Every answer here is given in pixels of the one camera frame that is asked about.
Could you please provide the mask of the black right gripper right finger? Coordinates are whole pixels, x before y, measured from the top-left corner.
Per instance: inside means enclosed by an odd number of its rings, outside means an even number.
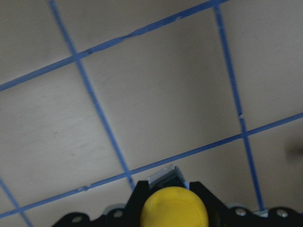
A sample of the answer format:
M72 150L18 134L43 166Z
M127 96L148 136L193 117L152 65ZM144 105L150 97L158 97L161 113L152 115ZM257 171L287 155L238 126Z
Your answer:
M204 203L209 227L301 227L303 216L287 207L274 207L264 214L252 212L243 206L228 207L202 183L190 182L190 191Z

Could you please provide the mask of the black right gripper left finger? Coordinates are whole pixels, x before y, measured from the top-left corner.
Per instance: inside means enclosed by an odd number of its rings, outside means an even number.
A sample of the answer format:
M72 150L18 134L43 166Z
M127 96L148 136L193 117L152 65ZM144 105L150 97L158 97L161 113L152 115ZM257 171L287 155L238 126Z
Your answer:
M143 205L151 195L147 181L139 181L124 207L112 208L91 220L85 213L64 215L54 227L139 227Z

